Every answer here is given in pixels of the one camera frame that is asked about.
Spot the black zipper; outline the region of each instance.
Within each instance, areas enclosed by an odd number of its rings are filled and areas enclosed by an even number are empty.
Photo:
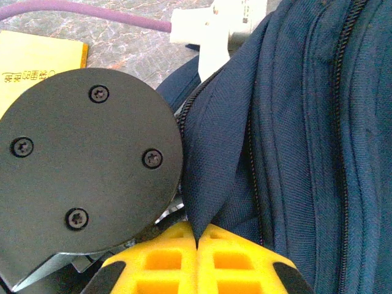
[[[179,132],[181,134],[181,138],[184,138],[185,132],[185,123],[190,109],[192,108],[196,98],[199,94],[208,86],[208,84],[222,71],[220,68],[217,72],[215,72],[212,76],[210,76],[207,80],[205,80],[195,91],[187,98],[184,103],[183,109],[177,117],[177,125],[179,127]],[[257,208],[257,217],[258,217],[258,231],[260,236],[260,245],[263,245],[263,235],[262,235],[262,211],[260,206],[260,199],[258,196],[258,187],[257,187],[257,178],[256,178],[256,167],[254,161],[254,153],[252,147],[252,117],[251,117],[251,107],[249,107],[249,113],[247,117],[246,124],[246,137],[247,137],[247,151],[249,156],[249,165],[251,171],[251,180],[253,185],[254,192],[254,200]]]
[[[192,108],[196,98],[200,95],[200,93],[208,86],[208,84],[222,71],[222,67],[215,72],[212,76],[210,76],[207,80],[205,80],[199,87],[197,87],[193,93],[186,99],[181,112],[177,117],[177,125],[179,127],[179,132],[181,134],[181,138],[184,138],[185,133],[185,122],[188,116],[190,109]]]
[[[247,138],[247,155],[249,156],[249,166],[251,172],[251,181],[253,187],[254,202],[257,209],[257,222],[258,222],[258,235],[260,245],[264,245],[263,230],[262,230],[262,209],[260,204],[260,197],[258,195],[257,177],[256,177],[256,166],[253,153],[253,136],[252,136],[252,104],[249,106],[249,112],[247,115],[246,122],[246,138]]]
[[[368,0],[354,0],[350,4],[347,18],[345,19],[339,40],[337,42],[334,63],[333,63],[333,104],[334,104],[334,128],[337,140],[337,174],[336,182],[339,195],[342,200],[342,247],[341,247],[341,266],[339,272],[338,293],[345,292],[345,282],[347,276],[347,258],[349,253],[349,189],[347,186],[346,168],[344,163],[342,132],[341,132],[341,74],[345,49],[349,42],[354,24],[365,8]]]

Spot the yellow book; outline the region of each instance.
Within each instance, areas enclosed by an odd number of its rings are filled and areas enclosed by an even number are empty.
[[[86,67],[83,42],[0,32],[0,119],[36,83],[60,72]]]

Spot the black circular metal plate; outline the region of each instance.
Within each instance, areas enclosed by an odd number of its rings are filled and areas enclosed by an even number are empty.
[[[110,95],[93,103],[91,87]],[[34,142],[18,158],[16,138]],[[146,168],[150,149],[162,157]],[[27,90],[0,120],[0,268],[19,274],[59,252],[98,252],[157,219],[175,194],[181,137],[164,100],[142,81],[107,69],[61,73]],[[70,230],[66,213],[88,225]]]

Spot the marble countertop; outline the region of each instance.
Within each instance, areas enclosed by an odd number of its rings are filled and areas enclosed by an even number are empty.
[[[170,21],[173,9],[208,7],[213,0],[72,0]],[[18,0],[2,0],[0,7]],[[279,0],[270,0],[268,11]],[[154,89],[198,53],[169,43],[169,34],[67,12],[30,12],[0,22],[0,30],[79,40],[89,45],[88,67],[131,74]]]

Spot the white plug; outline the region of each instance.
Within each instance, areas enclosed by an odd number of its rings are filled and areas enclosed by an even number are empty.
[[[211,7],[175,9],[171,43],[200,45],[198,72],[205,81],[229,59],[266,15],[267,0],[215,0]]]

